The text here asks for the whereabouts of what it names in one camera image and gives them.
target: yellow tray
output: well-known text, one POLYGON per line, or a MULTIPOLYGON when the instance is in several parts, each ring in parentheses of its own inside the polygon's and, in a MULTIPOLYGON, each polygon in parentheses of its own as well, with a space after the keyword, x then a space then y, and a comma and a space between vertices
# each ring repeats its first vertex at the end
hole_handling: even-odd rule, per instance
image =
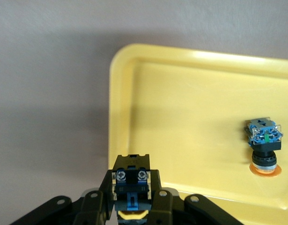
POLYGON ((163 187, 202 194, 245 225, 288 225, 288 60, 129 45, 111 64, 109 168, 150 154, 163 187), (244 121, 282 126, 282 173, 249 170, 244 121))

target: screw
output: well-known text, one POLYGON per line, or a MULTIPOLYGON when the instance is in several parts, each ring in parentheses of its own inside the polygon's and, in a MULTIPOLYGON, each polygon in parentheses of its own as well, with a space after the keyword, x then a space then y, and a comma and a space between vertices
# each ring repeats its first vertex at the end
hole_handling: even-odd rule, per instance
POLYGON ((61 204, 64 204, 64 203, 65 203, 65 200, 64 199, 60 199, 60 200, 58 200, 57 205, 61 205, 61 204))
POLYGON ((146 180, 147 179, 147 174, 144 170, 140 170, 138 176, 139 176, 140 180, 146 180))
POLYGON ((93 193, 93 194, 91 194, 91 198, 96 198, 97 196, 98 196, 97 193, 93 193))
POLYGON ((166 191, 160 191, 159 192, 159 195, 161 196, 161 197, 165 197, 165 196, 167 196, 167 192, 166 191))
POLYGON ((117 172, 117 181, 124 181, 126 179, 126 173, 124 171, 117 172))
POLYGON ((197 196, 191 196, 191 201, 193 203, 197 203, 197 202, 199 202, 199 198, 197 196))

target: gray background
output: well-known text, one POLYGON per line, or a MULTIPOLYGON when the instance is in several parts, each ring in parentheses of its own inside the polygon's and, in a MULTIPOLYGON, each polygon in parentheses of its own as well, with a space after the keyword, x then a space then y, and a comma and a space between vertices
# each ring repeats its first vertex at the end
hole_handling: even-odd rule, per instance
POLYGON ((288 59, 288 0, 0 1, 0 225, 99 186, 130 43, 288 59))

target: metal terminal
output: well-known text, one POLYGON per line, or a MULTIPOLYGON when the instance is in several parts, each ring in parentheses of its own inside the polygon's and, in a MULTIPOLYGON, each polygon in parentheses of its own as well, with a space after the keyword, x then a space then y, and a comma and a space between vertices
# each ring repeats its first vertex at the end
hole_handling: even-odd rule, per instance
POLYGON ((124 171, 117 172, 117 181, 125 181, 126 180, 126 173, 124 171))
POLYGON ((168 195, 168 193, 167 193, 166 191, 160 191, 160 192, 159 192, 159 195, 160 195, 161 197, 165 197, 165 196, 168 195))
POLYGON ((91 198, 96 198, 97 196, 98 196, 97 193, 93 193, 93 194, 91 194, 91 198))
POLYGON ((58 200, 57 205, 61 205, 61 204, 64 204, 64 203, 65 203, 65 200, 64 199, 60 199, 60 200, 58 200))
POLYGON ((139 180, 147 180, 147 174, 146 171, 140 170, 138 174, 138 179, 139 180))
POLYGON ((197 196, 191 196, 191 201, 193 203, 197 203, 197 202, 199 202, 199 198, 197 196))

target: silver bolt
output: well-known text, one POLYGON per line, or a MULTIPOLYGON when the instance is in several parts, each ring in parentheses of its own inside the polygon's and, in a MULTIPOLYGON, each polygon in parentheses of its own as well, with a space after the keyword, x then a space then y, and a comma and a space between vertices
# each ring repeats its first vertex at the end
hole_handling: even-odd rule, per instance
POLYGON ((197 196, 191 196, 191 201, 193 203, 197 203, 197 202, 199 202, 199 198, 197 196))
POLYGON ((98 196, 97 193, 93 193, 93 194, 91 194, 91 198, 96 198, 97 196, 98 196))
POLYGON ((138 176, 139 176, 139 179, 140 179, 140 180, 145 180, 145 179, 147 179, 147 174, 146 174, 146 172, 143 171, 143 170, 139 171, 138 176))
POLYGON ((65 200, 64 199, 60 199, 60 200, 58 200, 57 205, 61 205, 61 204, 64 204, 64 203, 65 203, 65 200))
POLYGON ((124 171, 117 172, 117 181, 123 181, 126 179, 126 173, 124 171))
POLYGON ((159 192, 159 195, 161 196, 161 197, 165 197, 165 196, 167 196, 167 192, 166 191, 160 191, 159 192))

